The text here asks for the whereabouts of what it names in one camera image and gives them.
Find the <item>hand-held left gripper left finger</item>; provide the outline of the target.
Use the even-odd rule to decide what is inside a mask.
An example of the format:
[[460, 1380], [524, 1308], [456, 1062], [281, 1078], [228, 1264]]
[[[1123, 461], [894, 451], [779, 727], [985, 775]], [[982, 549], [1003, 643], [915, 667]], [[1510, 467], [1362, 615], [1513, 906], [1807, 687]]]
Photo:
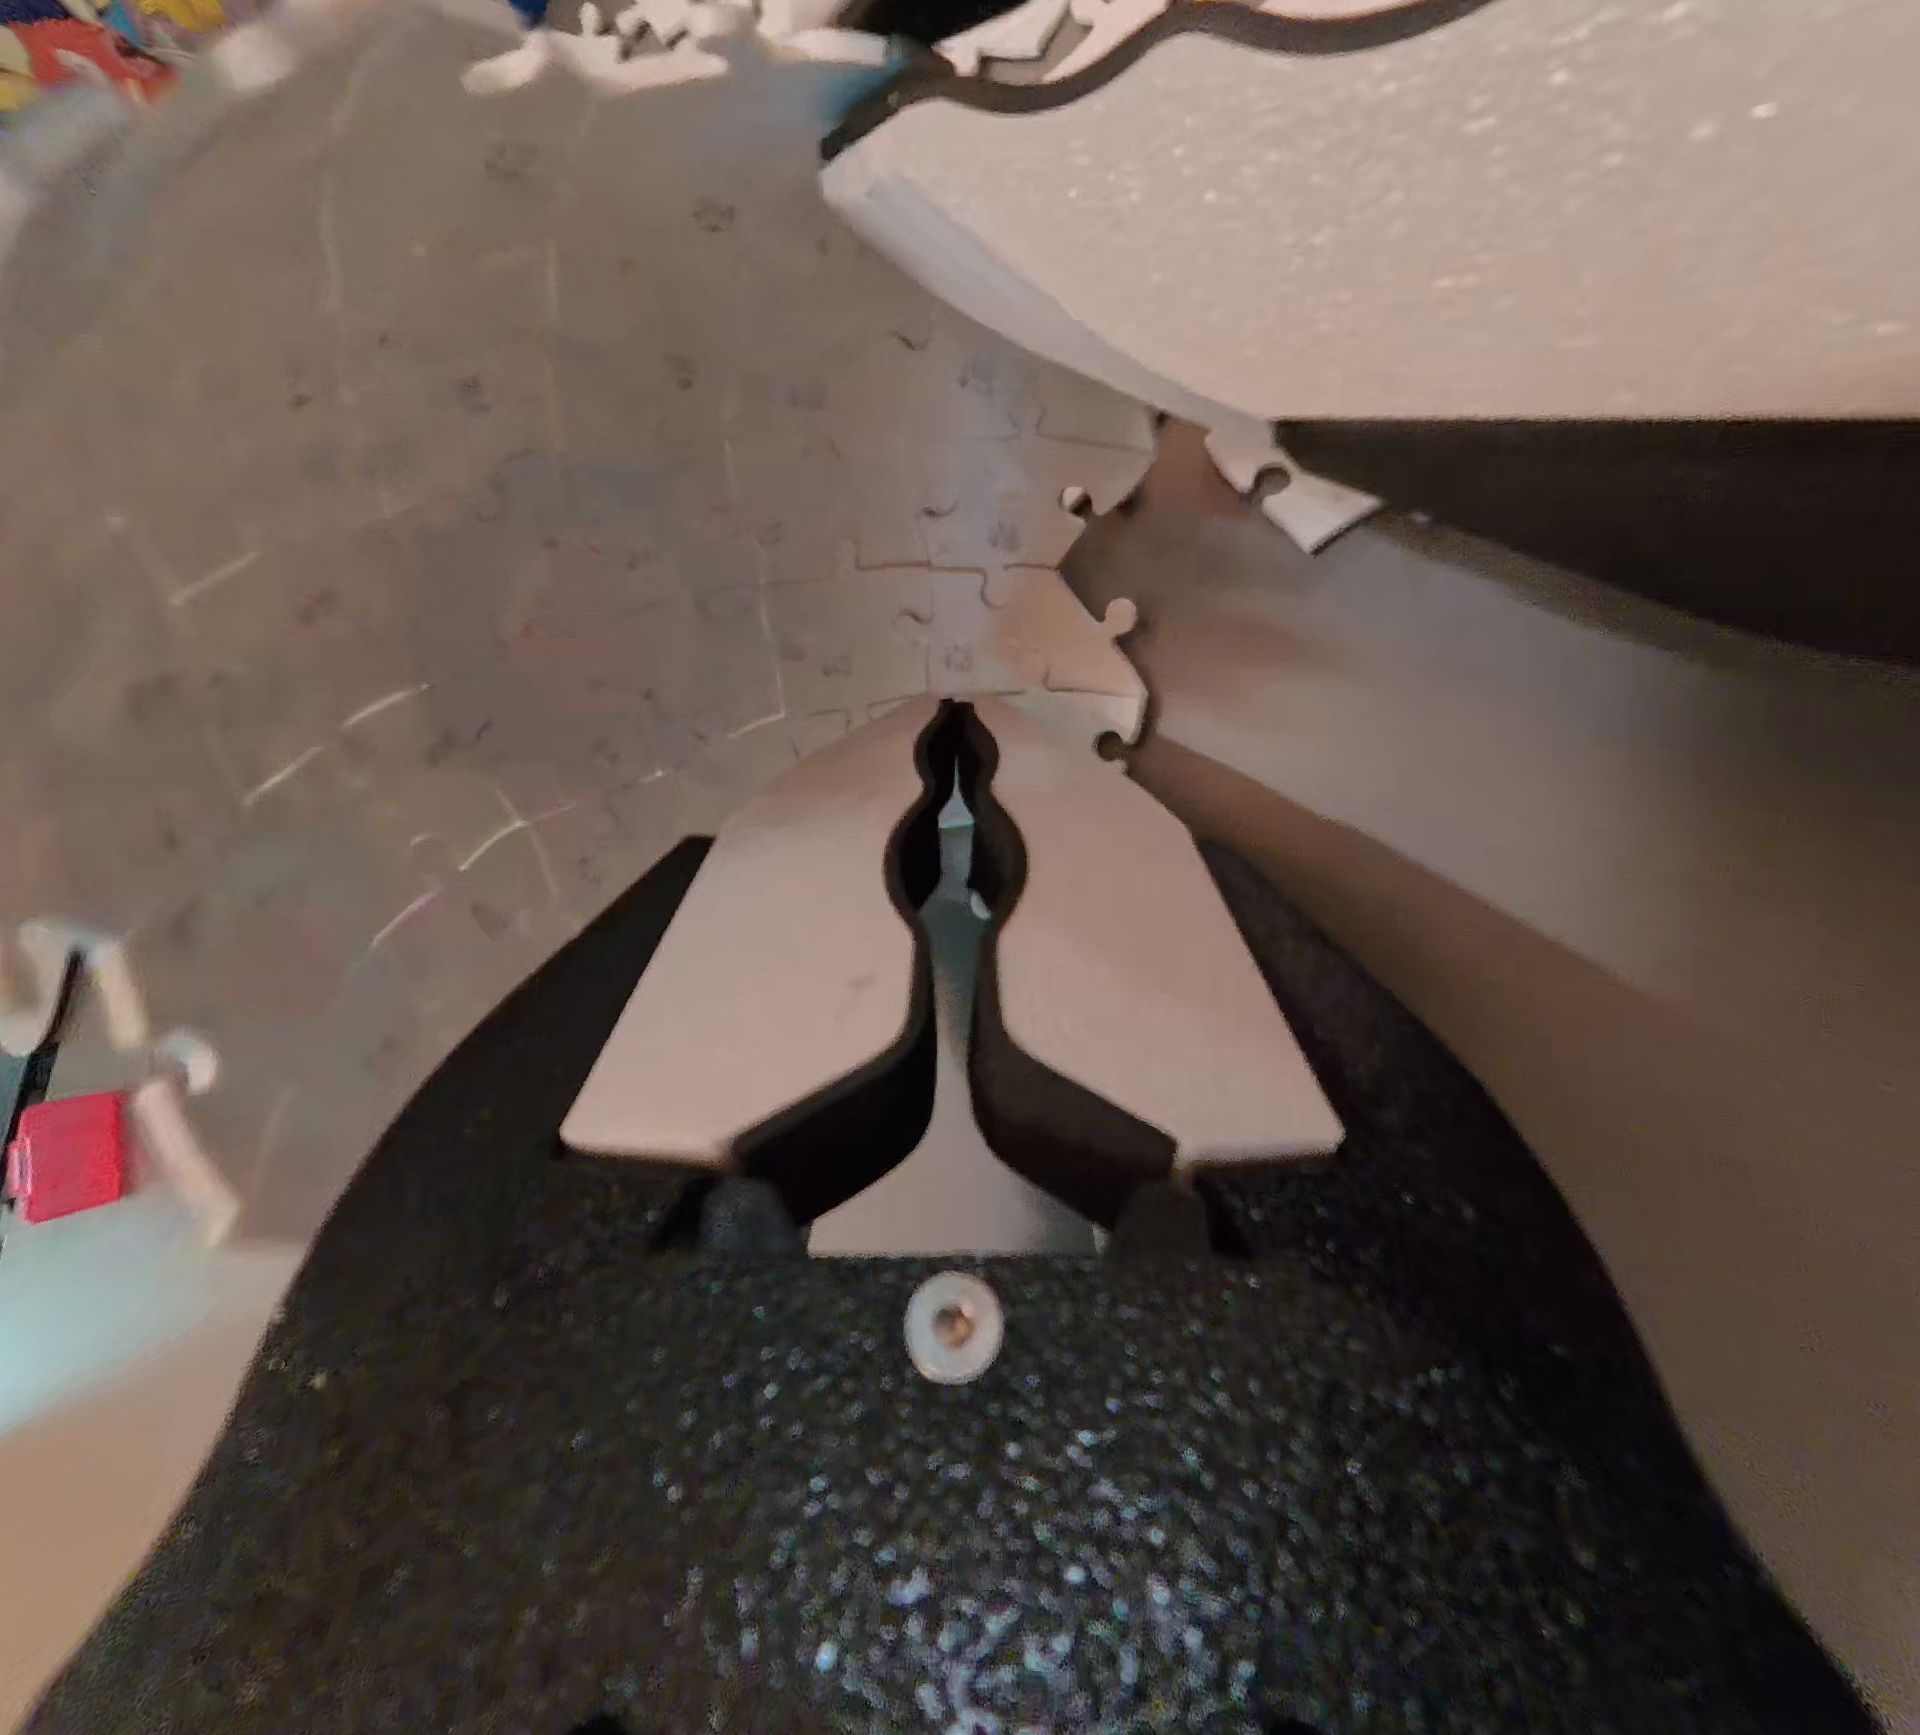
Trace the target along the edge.
[[731, 815], [559, 1126], [572, 1156], [748, 1178], [819, 1220], [919, 1144], [937, 1084], [919, 908], [954, 709], [909, 701]]

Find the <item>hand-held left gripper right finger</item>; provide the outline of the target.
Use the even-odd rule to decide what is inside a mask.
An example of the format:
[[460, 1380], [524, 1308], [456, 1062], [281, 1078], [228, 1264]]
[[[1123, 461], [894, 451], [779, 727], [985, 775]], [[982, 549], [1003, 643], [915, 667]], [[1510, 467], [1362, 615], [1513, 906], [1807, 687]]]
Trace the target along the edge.
[[1329, 1158], [1341, 1122], [1188, 829], [1008, 703], [967, 719], [971, 1108], [1097, 1226], [1143, 1190]]

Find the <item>white puzzle piece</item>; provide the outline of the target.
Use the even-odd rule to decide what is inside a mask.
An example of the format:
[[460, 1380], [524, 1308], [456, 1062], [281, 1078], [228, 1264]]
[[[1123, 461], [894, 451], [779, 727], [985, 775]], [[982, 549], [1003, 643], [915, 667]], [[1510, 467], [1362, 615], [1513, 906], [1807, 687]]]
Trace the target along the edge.
[[467, 67], [461, 89], [469, 99], [501, 99], [563, 77], [587, 93], [625, 99], [741, 79], [798, 91], [830, 117], [863, 101], [902, 63], [900, 47], [885, 39], [831, 29], [768, 35], [758, 21], [714, 13], [678, 45], [654, 53], [627, 53], [609, 33], [534, 29], [501, 55]]
[[1307, 473], [1284, 451], [1271, 425], [1209, 429], [1203, 449], [1212, 471], [1235, 499], [1254, 507], [1307, 557], [1332, 547], [1383, 509], [1383, 503], [1367, 493]]

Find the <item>partly built puzzle ball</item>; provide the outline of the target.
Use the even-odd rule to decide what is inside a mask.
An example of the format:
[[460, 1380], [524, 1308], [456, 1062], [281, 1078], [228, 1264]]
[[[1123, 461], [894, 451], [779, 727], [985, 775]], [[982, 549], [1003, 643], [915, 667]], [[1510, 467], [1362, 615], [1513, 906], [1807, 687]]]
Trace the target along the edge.
[[1133, 615], [1060, 565], [1145, 409], [876, 257], [841, 113], [469, 99], [518, 41], [281, 0], [4, 125], [4, 934], [213, 1050], [217, 1240], [307, 1242], [442, 1050], [839, 735], [1139, 737]]

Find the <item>small red plastic block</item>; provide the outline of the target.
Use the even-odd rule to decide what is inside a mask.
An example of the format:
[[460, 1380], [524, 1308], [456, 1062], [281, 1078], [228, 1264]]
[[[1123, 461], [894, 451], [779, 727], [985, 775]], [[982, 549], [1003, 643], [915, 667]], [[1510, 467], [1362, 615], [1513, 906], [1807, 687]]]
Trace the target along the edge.
[[131, 1096], [103, 1090], [24, 1108], [6, 1158], [6, 1200], [41, 1226], [89, 1214], [131, 1194]]

